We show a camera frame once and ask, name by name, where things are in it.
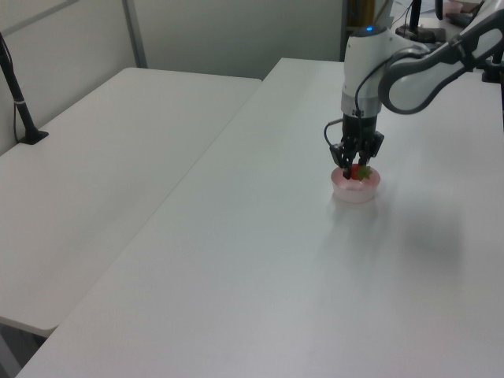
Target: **cable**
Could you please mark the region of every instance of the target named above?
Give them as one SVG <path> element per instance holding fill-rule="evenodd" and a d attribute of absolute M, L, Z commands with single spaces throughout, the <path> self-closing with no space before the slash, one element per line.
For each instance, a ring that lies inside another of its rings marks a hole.
<path fill-rule="evenodd" d="M 413 2 L 411 2 L 411 5 L 408 7 L 406 10 L 406 17 L 404 17 L 404 28 L 402 29 L 402 36 L 406 36 L 406 23 L 408 22 L 408 14 L 410 14 L 410 9 L 411 6 L 413 5 Z"/>
<path fill-rule="evenodd" d="M 391 59 L 392 59 L 392 57 L 390 57 L 388 59 L 385 59 L 384 61 L 382 61 L 381 63 L 379 63 L 374 69 L 372 69 L 372 71 L 362 80 L 362 82 L 357 87 L 357 90 L 355 91 L 355 113 L 356 113 L 356 115 L 358 117 L 358 123 L 359 123 L 359 139 L 358 139 L 358 143 L 355 145 L 354 151 L 352 151 L 352 154 L 356 154 L 358 152 L 358 149 L 361 147 L 361 143 L 362 143 L 362 134 L 363 134 L 363 130 L 362 129 L 363 129 L 363 127 L 362 127 L 362 119 L 361 119 L 362 118 L 361 109 L 359 108 L 359 101 L 358 101 L 359 92 L 361 91 L 361 88 L 365 84 L 365 82 L 368 81 L 368 79 L 371 76 L 373 76 L 376 73 L 376 71 L 378 71 L 379 69 L 381 69 Z"/>
<path fill-rule="evenodd" d="M 406 8 L 406 10 L 404 11 L 404 13 L 400 16 L 400 18 L 398 18 L 397 20 L 395 20 L 395 21 L 392 23 L 391 28 L 392 28 L 392 26 L 394 26 L 394 24 L 395 24 L 397 21 L 401 20 L 401 19 L 404 17 L 404 15 L 410 11 L 410 8 L 411 8 L 411 6 L 412 6 L 412 5 L 413 5 L 413 3 L 411 2 L 411 4 L 409 4 L 409 7 L 408 7 L 408 8 Z"/>
<path fill-rule="evenodd" d="M 14 103 L 14 139 L 16 143 L 19 143 L 19 139 L 17 138 L 17 130 L 16 130 L 16 104 Z"/>
<path fill-rule="evenodd" d="M 339 118 L 338 120 L 334 120 L 333 122 L 329 122 L 328 124 L 325 125 L 325 128 L 324 128 L 324 138 L 325 138 L 325 141 L 328 143 L 329 146 L 332 146 L 332 143 L 329 142 L 328 128 L 330 126 L 332 126 L 333 124 L 338 124 L 340 122 L 343 122 L 343 118 Z"/>

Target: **tabletop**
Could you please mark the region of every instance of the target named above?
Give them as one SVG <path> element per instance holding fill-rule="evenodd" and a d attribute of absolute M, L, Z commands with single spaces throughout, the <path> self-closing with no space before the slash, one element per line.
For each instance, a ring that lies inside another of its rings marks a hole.
<path fill-rule="evenodd" d="M 499 86 L 383 109 L 352 205 L 322 135 L 342 85 L 280 61 L 19 378 L 502 376 Z"/>
<path fill-rule="evenodd" d="M 0 322 L 49 335 L 260 81 L 125 69 L 0 157 Z"/>

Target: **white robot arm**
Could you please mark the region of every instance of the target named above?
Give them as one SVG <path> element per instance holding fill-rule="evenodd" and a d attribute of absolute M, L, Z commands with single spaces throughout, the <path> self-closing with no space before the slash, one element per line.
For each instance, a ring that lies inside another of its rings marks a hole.
<path fill-rule="evenodd" d="M 377 155 L 384 139 L 376 131 L 382 103 L 395 113 L 417 113 L 448 83 L 502 49 L 504 0 L 485 2 L 461 34 L 433 52 L 388 28 L 355 32 L 346 46 L 343 138 L 330 146 L 344 176 L 350 178 L 357 153 L 359 165 Z"/>

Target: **strawberry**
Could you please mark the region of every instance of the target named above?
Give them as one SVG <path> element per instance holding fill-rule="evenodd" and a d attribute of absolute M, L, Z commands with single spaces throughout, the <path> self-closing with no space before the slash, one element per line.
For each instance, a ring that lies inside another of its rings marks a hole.
<path fill-rule="evenodd" d="M 350 178 L 352 180 L 363 181 L 363 179 L 368 179 L 372 174 L 370 167 L 366 165 L 352 164 L 352 171 Z"/>

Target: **pink bowl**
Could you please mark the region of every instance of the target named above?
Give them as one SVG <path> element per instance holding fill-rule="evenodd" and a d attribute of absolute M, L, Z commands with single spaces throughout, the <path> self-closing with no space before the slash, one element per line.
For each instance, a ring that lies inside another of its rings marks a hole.
<path fill-rule="evenodd" d="M 337 198 L 350 203 L 363 203 L 375 196 L 380 183 L 380 174 L 371 168 L 372 174 L 368 179 L 347 180 L 343 177 L 343 170 L 338 167 L 331 173 L 332 187 Z"/>

